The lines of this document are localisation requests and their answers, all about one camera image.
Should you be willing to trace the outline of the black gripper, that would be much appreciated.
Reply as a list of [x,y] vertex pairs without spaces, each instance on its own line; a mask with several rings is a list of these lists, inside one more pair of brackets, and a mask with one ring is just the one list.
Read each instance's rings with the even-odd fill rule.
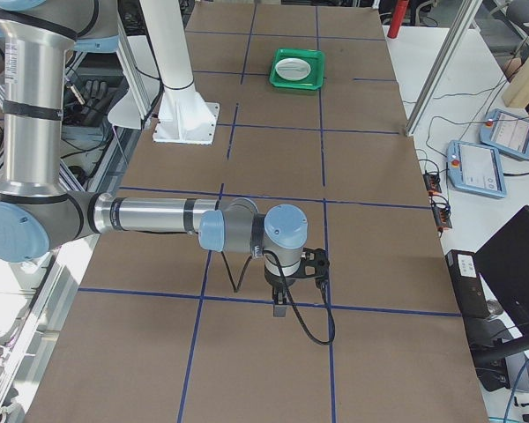
[[281,277],[264,268],[265,280],[272,286],[273,316],[286,317],[288,290],[298,279],[303,279],[303,269],[298,269],[292,275]]

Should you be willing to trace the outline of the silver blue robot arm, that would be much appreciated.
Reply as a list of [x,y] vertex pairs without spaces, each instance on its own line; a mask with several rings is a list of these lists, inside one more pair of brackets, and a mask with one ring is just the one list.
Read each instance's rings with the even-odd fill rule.
[[4,176],[0,259],[28,261],[89,234],[194,234],[203,249],[264,259],[273,313],[294,305],[290,285],[305,275],[308,221],[282,204],[260,213],[246,198],[132,198],[64,189],[59,182],[65,55],[115,51],[114,1],[0,1],[5,38]]

